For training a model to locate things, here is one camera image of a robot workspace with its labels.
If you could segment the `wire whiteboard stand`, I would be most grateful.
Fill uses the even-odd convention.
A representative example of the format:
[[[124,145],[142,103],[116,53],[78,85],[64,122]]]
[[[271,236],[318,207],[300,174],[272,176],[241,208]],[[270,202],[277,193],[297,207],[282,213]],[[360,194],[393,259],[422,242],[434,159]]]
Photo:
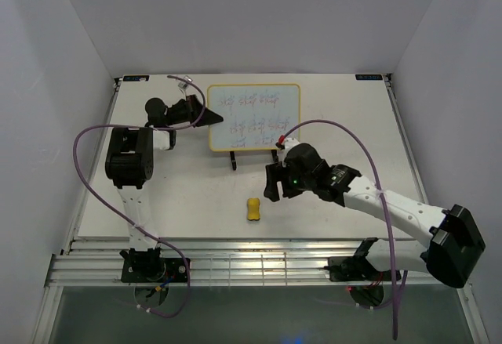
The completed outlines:
[[[271,153],[272,161],[274,163],[278,162],[279,161],[278,151],[277,150],[270,150],[270,153]],[[233,171],[236,171],[237,170],[237,161],[236,161],[235,152],[234,151],[230,151],[229,152],[229,156],[230,156],[230,159],[231,159],[231,168],[232,168]]]

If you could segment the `yellow black whiteboard eraser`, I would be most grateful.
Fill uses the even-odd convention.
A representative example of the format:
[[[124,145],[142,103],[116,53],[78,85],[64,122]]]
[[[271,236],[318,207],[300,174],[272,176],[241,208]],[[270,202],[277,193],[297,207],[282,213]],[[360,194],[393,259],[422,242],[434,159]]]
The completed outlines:
[[[248,221],[259,221],[260,215],[260,199],[257,197],[251,197],[247,200],[247,214],[246,218]]]

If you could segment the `yellow framed whiteboard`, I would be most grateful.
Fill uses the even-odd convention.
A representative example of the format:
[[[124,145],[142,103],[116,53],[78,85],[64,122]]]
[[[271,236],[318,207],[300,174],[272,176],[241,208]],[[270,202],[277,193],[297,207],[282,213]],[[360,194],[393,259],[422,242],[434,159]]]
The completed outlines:
[[[208,108],[224,120],[209,126],[214,152],[272,150],[300,123],[298,84],[211,85]]]

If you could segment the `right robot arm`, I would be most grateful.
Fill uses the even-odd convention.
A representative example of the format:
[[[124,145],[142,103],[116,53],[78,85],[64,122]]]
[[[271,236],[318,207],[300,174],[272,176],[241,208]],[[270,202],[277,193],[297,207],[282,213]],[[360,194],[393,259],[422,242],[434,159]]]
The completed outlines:
[[[411,236],[408,244],[366,238],[354,255],[325,267],[331,281],[400,280],[405,271],[428,273],[451,288],[467,283],[486,244],[471,212],[441,208],[381,190],[360,171],[328,165],[308,143],[288,138],[282,160],[266,166],[264,196],[276,202],[312,192],[322,201],[363,212]]]

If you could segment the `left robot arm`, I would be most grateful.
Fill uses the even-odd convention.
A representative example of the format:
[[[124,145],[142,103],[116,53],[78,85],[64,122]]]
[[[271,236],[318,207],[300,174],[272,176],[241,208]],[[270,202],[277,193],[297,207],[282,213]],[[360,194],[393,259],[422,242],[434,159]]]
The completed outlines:
[[[105,173],[123,203],[129,222],[129,250],[122,256],[131,263],[140,261],[139,271],[157,281],[166,273],[166,261],[160,257],[158,235],[151,218],[151,205],[146,183],[153,176],[154,152],[172,150],[176,131],[169,126],[191,123],[194,127],[221,123],[223,117],[204,108],[194,95],[188,95],[172,106],[160,98],[145,104],[147,122],[138,129],[113,129],[105,159]]]

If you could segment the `left blue table label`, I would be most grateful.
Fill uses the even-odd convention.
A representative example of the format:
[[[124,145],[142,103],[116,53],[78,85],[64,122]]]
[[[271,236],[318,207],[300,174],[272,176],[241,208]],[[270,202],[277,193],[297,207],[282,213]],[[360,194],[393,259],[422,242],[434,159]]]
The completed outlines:
[[[144,82],[149,81],[149,75],[124,75],[123,82]]]

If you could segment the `blue table label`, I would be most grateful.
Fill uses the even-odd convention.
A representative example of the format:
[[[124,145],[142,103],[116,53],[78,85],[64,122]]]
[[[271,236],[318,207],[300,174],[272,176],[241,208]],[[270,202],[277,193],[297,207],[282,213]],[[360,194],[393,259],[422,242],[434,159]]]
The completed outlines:
[[[381,74],[356,74],[357,81],[383,81],[384,78]]]
[[[149,75],[124,75],[123,82],[144,82],[149,81]]]

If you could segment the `right blue table label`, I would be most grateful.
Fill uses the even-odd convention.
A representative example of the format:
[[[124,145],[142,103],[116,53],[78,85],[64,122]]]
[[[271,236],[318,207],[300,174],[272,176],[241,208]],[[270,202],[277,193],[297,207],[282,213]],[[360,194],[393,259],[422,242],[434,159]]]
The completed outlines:
[[[383,81],[384,78],[381,74],[356,74],[357,81]]]

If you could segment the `aluminium table frame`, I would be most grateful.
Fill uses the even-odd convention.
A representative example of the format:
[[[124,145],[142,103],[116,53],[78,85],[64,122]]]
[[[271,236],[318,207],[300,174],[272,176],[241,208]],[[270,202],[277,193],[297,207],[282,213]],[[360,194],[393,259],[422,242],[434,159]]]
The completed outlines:
[[[385,186],[425,201],[426,194],[398,112],[389,75],[383,81],[357,81],[356,74],[197,74],[206,95],[211,85],[298,84],[300,118],[340,122],[357,140],[333,126],[307,126],[302,140],[317,144],[332,161],[365,174],[369,160]],[[313,197],[297,203],[263,203],[259,224],[245,219],[248,198],[264,188],[269,150],[241,152],[237,170],[229,152],[209,149],[209,130],[179,136],[172,155],[161,155],[152,200],[158,231],[169,241],[164,253],[191,259],[194,289],[327,287],[328,258],[349,256],[365,237],[384,237],[383,223],[347,213]]]

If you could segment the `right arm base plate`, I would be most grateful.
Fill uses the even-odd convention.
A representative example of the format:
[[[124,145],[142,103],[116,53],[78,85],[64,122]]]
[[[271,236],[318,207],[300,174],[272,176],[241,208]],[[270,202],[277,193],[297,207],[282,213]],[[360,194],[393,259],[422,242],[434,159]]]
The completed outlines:
[[[366,258],[348,257],[343,261],[328,258],[323,269],[329,273],[331,281],[391,281],[391,271],[378,271]]]

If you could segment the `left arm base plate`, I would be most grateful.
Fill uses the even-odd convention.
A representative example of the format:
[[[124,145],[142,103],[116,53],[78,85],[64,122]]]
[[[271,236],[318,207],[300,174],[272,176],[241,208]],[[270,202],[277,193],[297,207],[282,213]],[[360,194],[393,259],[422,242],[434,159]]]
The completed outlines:
[[[182,258],[163,257],[160,248],[149,248],[147,251],[137,251],[131,248],[121,250],[119,255],[123,259],[122,283],[187,282],[188,266]]]

